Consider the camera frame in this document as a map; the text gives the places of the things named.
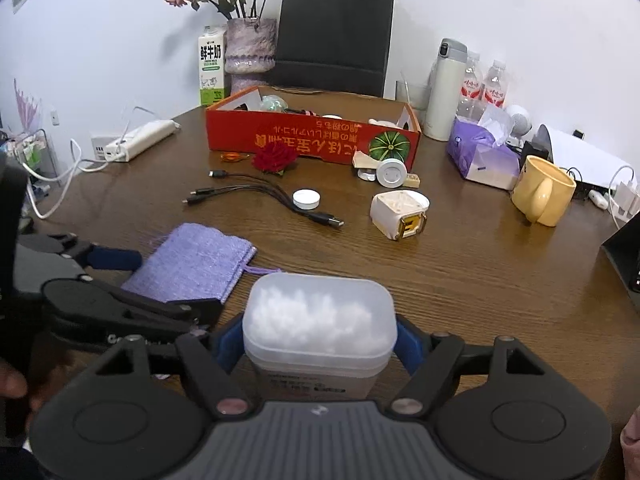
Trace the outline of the person's left hand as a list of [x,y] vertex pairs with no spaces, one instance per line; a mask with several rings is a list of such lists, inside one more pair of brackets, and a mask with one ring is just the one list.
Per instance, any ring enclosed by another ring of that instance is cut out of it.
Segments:
[[38,411],[46,403],[46,397],[41,393],[29,394],[24,376],[5,362],[0,364],[0,396],[2,399],[29,398],[33,411]]

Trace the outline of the person's right hand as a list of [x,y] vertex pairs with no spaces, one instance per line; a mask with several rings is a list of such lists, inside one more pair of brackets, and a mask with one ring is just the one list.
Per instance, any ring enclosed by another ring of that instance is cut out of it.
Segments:
[[640,469],[640,408],[636,408],[620,432],[620,446],[628,478],[639,478]]

